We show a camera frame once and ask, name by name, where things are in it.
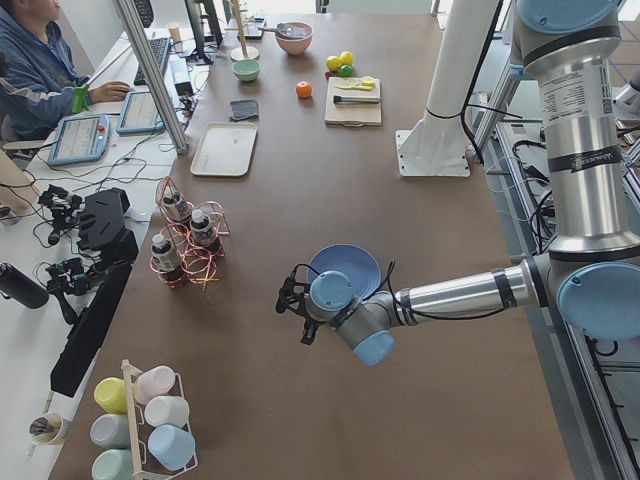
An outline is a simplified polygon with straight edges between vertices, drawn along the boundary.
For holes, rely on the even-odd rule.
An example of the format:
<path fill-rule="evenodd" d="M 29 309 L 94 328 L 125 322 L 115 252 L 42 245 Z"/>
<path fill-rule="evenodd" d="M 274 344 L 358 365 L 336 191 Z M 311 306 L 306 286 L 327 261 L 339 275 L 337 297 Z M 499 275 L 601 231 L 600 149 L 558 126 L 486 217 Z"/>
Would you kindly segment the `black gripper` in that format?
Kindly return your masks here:
<path fill-rule="evenodd" d="M 297 264 L 294 266 L 291 273 L 284 279 L 284 282 L 278 291 L 275 311 L 278 314 L 290 311 L 302 317 L 305 322 L 301 343 L 312 344 L 320 327 L 320 322 L 315 320 L 308 311 L 307 299 L 311 284 L 297 280 L 297 272 L 300 267 L 306 267 L 308 270 L 316 273 L 316 270 L 308 264 Z"/>

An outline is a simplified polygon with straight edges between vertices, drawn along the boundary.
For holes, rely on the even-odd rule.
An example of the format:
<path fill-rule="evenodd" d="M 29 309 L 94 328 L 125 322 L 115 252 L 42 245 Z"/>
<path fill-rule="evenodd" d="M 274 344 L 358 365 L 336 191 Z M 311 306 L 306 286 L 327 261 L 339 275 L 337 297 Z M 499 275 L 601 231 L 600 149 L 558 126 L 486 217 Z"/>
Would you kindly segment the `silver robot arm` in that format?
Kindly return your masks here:
<path fill-rule="evenodd" d="M 391 329 L 464 321 L 534 303 L 555 306 L 589 336 L 639 334 L 639 238 L 622 205 L 623 155 L 611 107 L 607 57 L 620 41 L 612 1 L 519 1 L 512 57 L 537 81 L 543 105 L 556 235 L 546 253 L 506 269 L 359 297 L 347 275 L 287 277 L 275 309 L 305 321 L 302 340 L 331 327 L 366 365 L 392 350 Z"/>

